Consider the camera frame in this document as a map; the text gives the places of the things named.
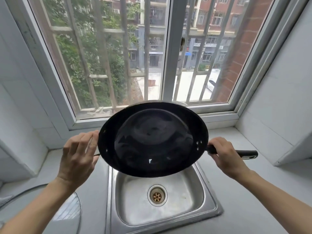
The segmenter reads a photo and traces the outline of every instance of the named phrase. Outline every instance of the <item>countertop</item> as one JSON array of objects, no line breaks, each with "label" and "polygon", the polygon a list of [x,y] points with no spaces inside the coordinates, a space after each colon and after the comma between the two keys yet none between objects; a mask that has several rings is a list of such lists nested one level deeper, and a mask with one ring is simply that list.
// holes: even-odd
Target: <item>countertop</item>
[{"label": "countertop", "polygon": [[[255,147],[235,128],[209,131],[209,137],[222,136],[231,141],[235,149],[254,150]],[[48,183],[58,172],[62,150],[53,150],[47,156],[38,177],[28,181],[5,184],[0,197],[18,194],[33,186]],[[299,200],[312,206],[312,159],[307,159],[283,167],[272,166],[265,157],[245,161],[250,169],[285,190]],[[212,219],[204,220],[164,233],[168,234],[234,234],[234,233],[287,233],[261,203],[244,187],[224,175],[212,158],[203,154],[199,164],[207,176],[224,213]],[[90,178],[78,190],[82,205],[80,234],[103,234],[105,228],[106,193],[108,165],[99,159]]]}]

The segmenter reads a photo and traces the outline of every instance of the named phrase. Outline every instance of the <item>sink basin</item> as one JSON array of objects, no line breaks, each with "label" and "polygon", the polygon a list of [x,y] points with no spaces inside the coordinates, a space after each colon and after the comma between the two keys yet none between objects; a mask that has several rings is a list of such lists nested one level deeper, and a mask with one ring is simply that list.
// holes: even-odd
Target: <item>sink basin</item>
[{"label": "sink basin", "polygon": [[109,168],[105,234],[155,233],[222,214],[196,162],[166,177],[132,177]]}]

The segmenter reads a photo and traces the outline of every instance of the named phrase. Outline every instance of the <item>wok handle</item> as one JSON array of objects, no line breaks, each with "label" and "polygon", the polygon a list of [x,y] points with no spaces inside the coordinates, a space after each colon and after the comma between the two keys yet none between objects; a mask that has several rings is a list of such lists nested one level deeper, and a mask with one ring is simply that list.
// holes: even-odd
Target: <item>wok handle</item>
[{"label": "wok handle", "polygon": [[[208,153],[217,154],[216,148],[212,144],[207,145],[206,150]],[[236,152],[242,159],[254,159],[258,157],[258,151],[256,150],[236,150]]]}]

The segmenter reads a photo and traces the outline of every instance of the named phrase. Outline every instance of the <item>drain strainer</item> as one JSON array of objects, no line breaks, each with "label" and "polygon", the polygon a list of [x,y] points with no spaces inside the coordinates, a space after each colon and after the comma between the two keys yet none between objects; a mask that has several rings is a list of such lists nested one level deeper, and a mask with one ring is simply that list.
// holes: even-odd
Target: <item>drain strainer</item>
[{"label": "drain strainer", "polygon": [[147,192],[149,202],[154,206],[162,206],[166,203],[168,194],[162,185],[153,185]]}]

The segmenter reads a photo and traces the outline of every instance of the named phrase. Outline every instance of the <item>forearm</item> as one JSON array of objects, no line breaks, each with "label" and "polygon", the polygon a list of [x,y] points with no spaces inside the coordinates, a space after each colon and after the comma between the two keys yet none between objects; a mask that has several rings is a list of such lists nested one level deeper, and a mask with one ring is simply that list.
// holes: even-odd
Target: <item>forearm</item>
[{"label": "forearm", "polygon": [[263,204],[289,234],[312,233],[310,206],[272,185],[254,171],[238,182]]},{"label": "forearm", "polygon": [[36,199],[4,225],[0,234],[41,234],[71,194],[72,191],[61,181],[52,181]]}]

